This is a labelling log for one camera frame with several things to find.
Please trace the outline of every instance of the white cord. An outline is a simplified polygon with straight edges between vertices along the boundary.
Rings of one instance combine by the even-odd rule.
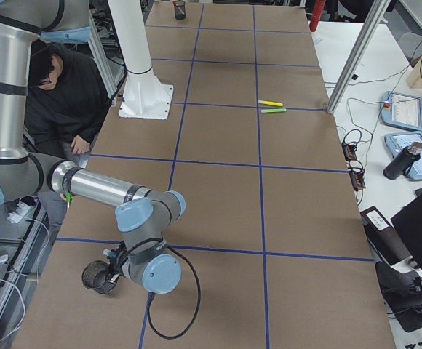
[[[8,282],[7,280],[4,280],[2,278],[0,278],[0,281],[4,282],[6,284],[9,284],[10,286],[12,286],[15,289],[15,291],[17,291],[17,293],[19,295],[19,298],[20,298],[20,301],[22,303],[22,309],[23,309],[22,318],[20,319],[19,323],[17,324],[17,326],[11,332],[9,332],[8,334],[6,334],[4,337],[2,337],[0,339],[0,342],[2,342],[6,338],[8,338],[8,336],[10,336],[12,333],[14,333],[14,332],[16,332],[16,331],[18,331],[20,329],[20,326],[22,325],[23,319],[25,318],[26,308],[25,308],[25,302],[23,301],[22,293],[20,292],[20,290],[18,289],[18,287],[15,286],[13,283]]]
[[[40,262],[40,258],[41,258],[41,253],[44,251],[44,249],[46,249],[48,247],[49,240],[51,239],[51,234],[49,234],[49,229],[43,222],[40,222],[39,220],[34,220],[33,218],[26,218],[26,219],[27,220],[33,220],[34,222],[37,222],[38,224],[42,225],[43,228],[46,230],[46,234],[48,235],[48,239],[47,239],[46,243],[41,248],[40,252],[38,253],[38,256],[36,256],[36,283],[38,283],[39,282],[38,269],[39,269],[39,262]]]
[[[40,262],[40,258],[41,258],[41,253],[44,251],[44,249],[46,249],[48,247],[49,244],[49,240],[51,239],[51,235],[49,234],[49,229],[48,227],[41,221],[39,220],[34,220],[33,218],[28,218],[28,217],[24,217],[20,214],[16,214],[20,217],[22,217],[24,220],[31,220],[33,222],[37,222],[38,224],[42,225],[43,228],[46,230],[46,234],[48,236],[48,239],[46,241],[46,243],[44,244],[44,246],[41,248],[40,252],[38,253],[38,256],[36,256],[36,282],[39,282],[39,272],[38,272],[38,268],[39,268],[39,262]],[[30,256],[30,254],[28,254],[28,256],[26,258],[24,258],[24,260],[17,266],[17,267],[13,267],[12,266],[12,270],[8,271],[8,272],[15,272],[18,268],[20,268],[23,264],[25,264],[25,262],[27,261],[28,257]]]

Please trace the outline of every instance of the person's hand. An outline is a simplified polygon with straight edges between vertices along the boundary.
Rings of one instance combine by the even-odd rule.
[[[73,139],[71,147],[72,154],[83,154],[89,151],[89,143],[78,135]]]

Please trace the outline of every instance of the thermos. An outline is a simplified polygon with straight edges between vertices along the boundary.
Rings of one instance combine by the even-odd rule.
[[[397,179],[400,175],[406,175],[415,161],[420,159],[422,143],[413,142],[397,154],[392,162],[383,170],[383,175],[390,180]]]

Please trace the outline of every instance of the table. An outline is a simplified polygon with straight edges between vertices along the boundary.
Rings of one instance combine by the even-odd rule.
[[[393,348],[304,10],[186,6],[176,21],[156,2],[146,26],[154,72],[175,85],[169,118],[112,108],[88,169],[186,197],[165,238],[200,277],[195,324],[163,340],[138,285],[84,289],[119,232],[112,208],[75,198],[13,348]],[[260,114],[259,99],[289,111]],[[183,265],[154,323],[178,333],[195,302]]]
[[[356,23],[322,22],[319,23],[316,32],[312,35],[323,79],[327,82],[328,94],[332,92],[331,87],[334,86],[329,82],[337,81],[360,29],[361,25]],[[387,26],[381,24],[378,26],[355,72],[359,77],[352,84],[358,81],[385,79],[394,73],[399,73],[406,67],[408,67],[408,61]],[[344,127],[347,131],[356,128],[352,124],[352,119],[346,107],[349,98],[378,102],[386,90],[392,89],[406,95],[421,96],[422,90],[410,89],[405,81],[411,70],[412,68],[408,67],[403,71],[403,76],[399,74],[385,81],[348,87],[341,103],[334,112],[336,124]],[[414,190],[422,188],[422,181],[413,182],[404,176],[396,180],[388,180],[382,175],[383,168],[391,161],[391,155],[385,146],[383,136],[402,130],[386,126],[378,121],[378,104],[367,105],[354,100],[350,100],[349,104],[355,124],[371,131],[375,129],[370,149],[368,149],[368,144],[364,144],[360,145],[357,151],[359,160],[366,166],[366,190],[364,190],[359,209],[362,211],[368,207],[376,206],[384,217],[390,220],[402,207],[415,198]],[[340,130],[339,135],[342,139],[344,132]],[[363,139],[369,139],[366,132],[363,132]],[[405,262],[401,262],[394,267],[402,272],[410,270]],[[397,349],[422,342],[422,329],[406,333],[395,320],[391,320],[391,328],[394,332]]]

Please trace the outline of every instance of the green highlighter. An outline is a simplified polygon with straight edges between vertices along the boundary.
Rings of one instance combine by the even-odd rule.
[[[272,108],[272,109],[261,109],[262,114],[266,113],[285,113],[286,108]]]
[[[65,196],[65,201],[67,201],[67,208],[69,208],[71,206],[71,202],[72,202],[72,194],[69,193],[64,193]]]

